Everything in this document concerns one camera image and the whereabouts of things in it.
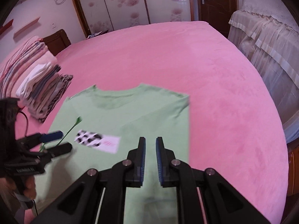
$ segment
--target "wooden door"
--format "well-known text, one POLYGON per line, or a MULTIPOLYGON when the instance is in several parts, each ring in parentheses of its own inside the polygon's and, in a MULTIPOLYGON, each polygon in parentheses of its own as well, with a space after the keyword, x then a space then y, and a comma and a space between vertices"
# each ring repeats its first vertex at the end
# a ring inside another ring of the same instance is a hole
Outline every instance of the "wooden door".
POLYGON ((226 38, 230 29, 228 22, 236 9, 236 0, 198 0, 201 20, 208 22, 226 38))

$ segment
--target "pink bedsheet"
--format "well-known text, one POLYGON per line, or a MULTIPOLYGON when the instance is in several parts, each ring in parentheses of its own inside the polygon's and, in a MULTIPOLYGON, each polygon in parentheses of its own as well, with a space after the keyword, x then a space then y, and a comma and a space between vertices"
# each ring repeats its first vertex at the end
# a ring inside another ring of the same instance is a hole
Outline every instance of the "pink bedsheet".
MULTIPOLYGON (((57 55, 61 73, 74 79, 60 106, 96 84, 124 90, 141 82, 190 95, 192 167, 215 168, 272 224, 279 224, 288 185, 288 155, 275 105, 255 68, 206 22, 137 26, 72 44, 57 55)), ((24 133, 18 116, 17 137, 24 133)))

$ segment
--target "folded clothes stack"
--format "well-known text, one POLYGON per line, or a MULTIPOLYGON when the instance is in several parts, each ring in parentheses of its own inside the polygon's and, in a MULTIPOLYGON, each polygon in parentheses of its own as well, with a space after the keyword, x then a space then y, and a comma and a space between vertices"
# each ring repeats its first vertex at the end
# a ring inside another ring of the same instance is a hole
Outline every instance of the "folded clothes stack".
POLYGON ((42 38, 34 36, 17 47, 2 62, 0 98, 20 98, 20 107, 40 122, 61 99, 72 75, 59 75, 57 59, 48 51, 42 38))

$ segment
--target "wooden chair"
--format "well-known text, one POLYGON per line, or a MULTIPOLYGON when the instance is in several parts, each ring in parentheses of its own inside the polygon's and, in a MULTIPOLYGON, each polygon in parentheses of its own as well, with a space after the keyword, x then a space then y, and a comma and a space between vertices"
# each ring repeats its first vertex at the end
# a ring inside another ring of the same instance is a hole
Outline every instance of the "wooden chair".
POLYGON ((56 33, 47 36, 43 39, 45 44, 48 46, 49 51, 56 56, 59 52, 63 51, 66 47, 71 45, 68 36, 63 29, 56 33))

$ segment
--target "covered furniture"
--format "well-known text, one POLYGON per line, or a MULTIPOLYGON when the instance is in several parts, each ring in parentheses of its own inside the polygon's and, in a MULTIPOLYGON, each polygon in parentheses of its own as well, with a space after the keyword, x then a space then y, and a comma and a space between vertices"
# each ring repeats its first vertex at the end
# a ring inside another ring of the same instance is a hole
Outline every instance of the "covered furniture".
MULTIPOLYGON (((215 168, 272 224, 280 223, 288 152, 279 115, 256 69, 208 23, 122 29, 72 44, 57 60, 62 73, 74 75, 73 81, 44 124, 29 118, 28 134, 47 132, 64 99, 93 84, 125 90, 146 83, 189 94, 190 165, 215 168)), ((23 137, 24 127, 24 117, 18 116, 17 137, 23 137)), ((52 178, 61 186, 64 176, 61 172, 52 178)), ((37 201, 47 191, 40 178, 37 201)))
POLYGON ((254 65, 278 110, 287 143, 299 137, 299 27, 280 0, 244 0, 228 36, 254 65))

